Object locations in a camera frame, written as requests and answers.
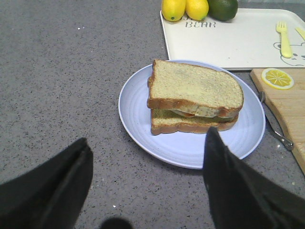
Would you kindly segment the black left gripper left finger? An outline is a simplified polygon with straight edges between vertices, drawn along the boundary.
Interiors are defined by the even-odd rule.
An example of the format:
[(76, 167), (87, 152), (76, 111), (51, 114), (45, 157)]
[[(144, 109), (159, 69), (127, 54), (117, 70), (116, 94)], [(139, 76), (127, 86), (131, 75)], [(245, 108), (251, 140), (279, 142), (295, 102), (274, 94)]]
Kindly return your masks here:
[(30, 172), (0, 186), (2, 229), (72, 229), (88, 195), (93, 153), (80, 138)]

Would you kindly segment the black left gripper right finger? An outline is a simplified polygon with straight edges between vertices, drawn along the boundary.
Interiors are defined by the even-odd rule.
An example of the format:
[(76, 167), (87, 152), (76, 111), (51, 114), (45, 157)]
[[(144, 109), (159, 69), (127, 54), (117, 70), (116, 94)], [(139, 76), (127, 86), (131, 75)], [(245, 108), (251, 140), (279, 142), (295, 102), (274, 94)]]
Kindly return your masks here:
[(204, 145), (203, 179), (217, 229), (303, 229), (305, 201), (230, 152), (216, 128)]

